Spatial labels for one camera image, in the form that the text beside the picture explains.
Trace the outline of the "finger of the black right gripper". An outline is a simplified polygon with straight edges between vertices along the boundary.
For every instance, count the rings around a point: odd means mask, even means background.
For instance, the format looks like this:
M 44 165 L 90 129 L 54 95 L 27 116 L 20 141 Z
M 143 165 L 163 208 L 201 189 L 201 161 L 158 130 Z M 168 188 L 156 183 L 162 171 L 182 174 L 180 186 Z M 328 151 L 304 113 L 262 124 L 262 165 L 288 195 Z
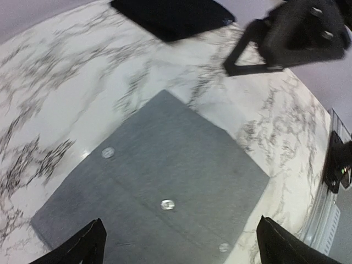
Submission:
M 236 62 L 242 55 L 242 53 L 247 48 L 250 42 L 254 42 L 261 45 L 264 41 L 265 36 L 269 31 L 269 26 L 262 19 L 255 19 L 252 21 L 241 38 L 235 45 L 234 49 L 230 55 L 223 62 L 223 67 L 228 74 L 228 76 L 242 76 L 242 75 L 251 75 L 251 74 L 264 74 L 264 73 L 274 73 L 283 71 L 282 65 L 268 64 L 265 60 L 264 64 L 255 64 L 255 65 L 237 65 Z

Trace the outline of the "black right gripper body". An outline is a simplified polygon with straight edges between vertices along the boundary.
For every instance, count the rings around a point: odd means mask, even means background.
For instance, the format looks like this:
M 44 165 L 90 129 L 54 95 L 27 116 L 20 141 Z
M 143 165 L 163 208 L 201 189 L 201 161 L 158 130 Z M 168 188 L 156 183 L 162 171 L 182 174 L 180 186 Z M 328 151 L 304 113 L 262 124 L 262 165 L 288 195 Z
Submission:
M 270 66 L 299 66 L 345 57 L 351 37 L 342 1 L 284 1 L 263 19 L 261 56 Z

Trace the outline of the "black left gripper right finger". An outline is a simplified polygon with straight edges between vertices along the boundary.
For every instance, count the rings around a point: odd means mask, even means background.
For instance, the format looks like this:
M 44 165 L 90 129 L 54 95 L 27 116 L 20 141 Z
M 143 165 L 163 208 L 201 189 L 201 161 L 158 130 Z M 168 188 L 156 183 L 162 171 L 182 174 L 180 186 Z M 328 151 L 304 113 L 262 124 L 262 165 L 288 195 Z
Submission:
M 261 217 L 256 235 L 262 264 L 339 264 L 304 244 L 269 217 Z

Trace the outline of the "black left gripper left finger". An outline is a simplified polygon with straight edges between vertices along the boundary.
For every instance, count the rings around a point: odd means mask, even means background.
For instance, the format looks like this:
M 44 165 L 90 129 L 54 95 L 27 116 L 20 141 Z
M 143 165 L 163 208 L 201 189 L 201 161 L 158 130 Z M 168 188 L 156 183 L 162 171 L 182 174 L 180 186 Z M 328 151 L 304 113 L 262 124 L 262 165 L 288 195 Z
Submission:
M 31 264 L 102 264 L 107 232 L 101 219 L 95 219 L 79 230 L 62 245 Z

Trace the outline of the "black t-shirt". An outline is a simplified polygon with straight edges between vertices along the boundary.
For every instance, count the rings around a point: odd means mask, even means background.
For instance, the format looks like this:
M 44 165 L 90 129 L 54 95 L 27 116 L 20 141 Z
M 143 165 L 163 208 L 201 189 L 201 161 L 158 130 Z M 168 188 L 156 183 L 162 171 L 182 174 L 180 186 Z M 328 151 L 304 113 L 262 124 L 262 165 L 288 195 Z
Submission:
M 164 42 L 187 39 L 237 20 L 216 1 L 118 0 L 110 5 Z

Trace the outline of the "grey garment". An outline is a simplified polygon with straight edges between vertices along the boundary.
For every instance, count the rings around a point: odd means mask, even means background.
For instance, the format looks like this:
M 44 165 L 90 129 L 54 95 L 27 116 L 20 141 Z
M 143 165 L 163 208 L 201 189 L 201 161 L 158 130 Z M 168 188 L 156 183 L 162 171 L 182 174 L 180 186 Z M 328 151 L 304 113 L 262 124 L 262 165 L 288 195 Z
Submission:
M 54 249 L 100 218 L 105 263 L 223 263 L 269 177 L 167 91 L 97 146 L 35 213 Z

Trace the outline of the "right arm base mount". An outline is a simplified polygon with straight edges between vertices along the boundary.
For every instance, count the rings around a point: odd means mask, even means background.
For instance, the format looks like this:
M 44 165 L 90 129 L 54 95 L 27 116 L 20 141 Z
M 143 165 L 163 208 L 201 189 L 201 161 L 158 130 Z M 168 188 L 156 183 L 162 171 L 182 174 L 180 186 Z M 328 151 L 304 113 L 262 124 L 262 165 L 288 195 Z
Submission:
M 340 185 L 346 190 L 351 187 L 351 141 L 342 142 L 335 131 L 330 134 L 322 179 L 334 194 Z

